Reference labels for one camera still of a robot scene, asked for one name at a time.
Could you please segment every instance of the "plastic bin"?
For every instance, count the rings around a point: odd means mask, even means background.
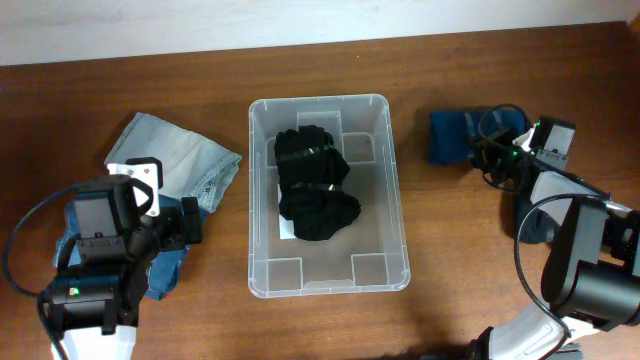
[[[320,242],[281,239],[276,135],[314,124],[351,171],[358,219]],[[389,103],[381,95],[257,100],[249,108],[249,289],[260,298],[396,291],[410,271]]]

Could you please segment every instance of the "folded clothing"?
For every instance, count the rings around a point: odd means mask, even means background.
[[[327,240],[360,215],[358,200],[341,190],[350,167],[333,145],[331,134],[314,125],[276,137],[279,210],[299,239]]]
[[[469,138],[480,136],[478,123],[485,111],[434,111],[431,113],[431,140],[428,161],[431,164],[448,165],[473,157]],[[482,122],[485,135],[503,129],[524,131],[525,120],[515,110],[496,110]]]
[[[242,157],[202,135],[182,129],[153,115],[138,113],[127,125],[107,156],[109,163],[124,164],[130,158],[155,157],[162,162],[163,187],[159,189],[160,207],[180,206],[180,199],[198,199],[201,220],[213,213],[225,190],[238,172]],[[56,243],[57,252],[71,237],[79,233],[73,204],[65,208],[67,229]],[[162,299],[178,282],[180,268],[189,252],[162,252],[149,269],[149,289],[146,296]],[[54,257],[57,264],[59,253]],[[69,265],[80,263],[77,248],[71,253]]]

